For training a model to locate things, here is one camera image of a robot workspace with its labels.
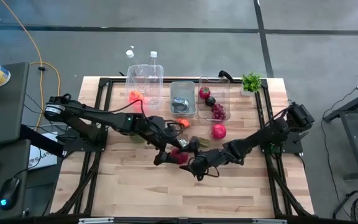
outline computer mouse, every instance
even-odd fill
[[[0,191],[0,208],[9,210],[13,208],[17,201],[20,189],[20,179],[12,177],[5,180]]]

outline desk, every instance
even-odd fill
[[[79,101],[94,105],[100,77],[84,77]],[[273,113],[287,104],[287,93],[281,78],[269,78],[268,85]],[[115,83],[112,88],[110,110],[121,108],[125,83]],[[210,148],[222,143],[246,138],[259,130],[255,97],[241,96],[240,84],[230,89],[231,118],[226,121],[227,136],[213,141]],[[146,112],[172,119],[170,113],[169,83],[163,84],[162,105],[158,111]],[[211,123],[191,119],[191,126],[184,132],[210,138]],[[153,165],[157,151],[153,146],[132,143],[129,137],[109,130],[106,150],[102,153],[94,195],[92,216],[109,217],[216,217],[216,218],[271,218],[274,217],[264,156],[259,149],[247,155],[243,166],[219,166],[219,178],[205,177],[198,182],[189,172],[175,164]],[[78,185],[84,153],[74,152],[62,164],[51,212],[57,211],[69,199]],[[287,184],[294,196],[313,213],[310,193],[303,165],[294,155],[283,155]],[[284,208],[282,193],[278,189],[280,208]]]
[[[16,141],[20,136],[25,88],[29,76],[27,62],[3,66],[10,71],[11,79],[0,87],[0,144]]]
[[[30,141],[21,140],[14,143],[0,145],[0,189],[5,180],[12,178],[17,172],[27,168],[30,155]],[[10,210],[0,209],[0,219],[13,218],[22,215],[24,211],[24,194],[27,172],[17,176],[21,186],[16,205]]]

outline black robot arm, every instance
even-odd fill
[[[195,152],[194,159],[180,168],[191,172],[198,180],[203,180],[205,175],[211,175],[210,167],[216,169],[217,166],[230,162],[243,165],[246,154],[250,153],[253,147],[260,146],[262,149],[280,147],[287,140],[290,132],[302,133],[310,129],[313,122],[314,119],[307,109],[293,102],[268,121],[265,127],[248,138],[226,142],[223,144],[223,149]]]
[[[154,164],[163,162],[178,164],[175,157],[165,152],[167,144],[182,148],[177,139],[178,133],[183,131],[183,125],[165,121],[159,116],[146,117],[144,113],[115,113],[117,111],[102,111],[71,100],[69,94],[55,96],[49,99],[44,116],[49,121],[64,122],[79,132],[81,138],[90,143],[97,143],[102,139],[105,131],[95,124],[86,124],[82,119],[94,121],[113,128],[123,135],[137,134],[159,150]]]

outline bottle cap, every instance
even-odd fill
[[[134,52],[131,51],[131,50],[127,50],[127,57],[128,57],[128,58],[134,57]]]
[[[157,52],[150,52],[150,57],[156,58],[157,57]]]

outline wooden table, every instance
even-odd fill
[[[93,106],[100,77],[84,77],[79,101]],[[288,104],[284,81],[268,78],[273,113]],[[125,83],[112,88],[110,110],[121,108]],[[222,143],[246,138],[259,130],[255,97],[241,96],[240,84],[230,89],[231,118],[226,121],[227,136],[212,141],[210,148],[222,148]],[[261,93],[263,107],[265,100]],[[147,116],[159,115],[171,119],[169,83],[163,84],[163,103],[159,111],[148,111]],[[182,137],[193,135],[210,138],[211,123],[197,118]],[[189,172],[176,164],[153,165],[157,151],[153,146],[136,144],[129,137],[109,130],[106,150],[102,154],[92,216],[109,217],[207,217],[207,218],[272,218],[272,199],[266,163],[259,148],[247,155],[245,164],[219,166],[219,178],[205,177],[198,182]],[[51,212],[57,211],[69,199],[78,185],[83,152],[75,152],[63,161]],[[282,156],[287,184],[307,211],[313,213],[310,193],[303,165],[294,155]],[[284,211],[282,192],[278,189],[280,208]]]

